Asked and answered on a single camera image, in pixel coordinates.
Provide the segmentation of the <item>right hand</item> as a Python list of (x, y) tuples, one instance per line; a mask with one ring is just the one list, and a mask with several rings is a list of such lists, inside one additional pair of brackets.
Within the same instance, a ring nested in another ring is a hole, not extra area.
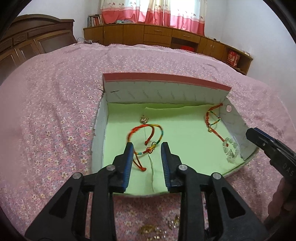
[(277, 218), (282, 210), (292, 211), (295, 207), (295, 198), (292, 198), (293, 191), (293, 186), (285, 178), (281, 178), (272, 201), (268, 205), (270, 218)]

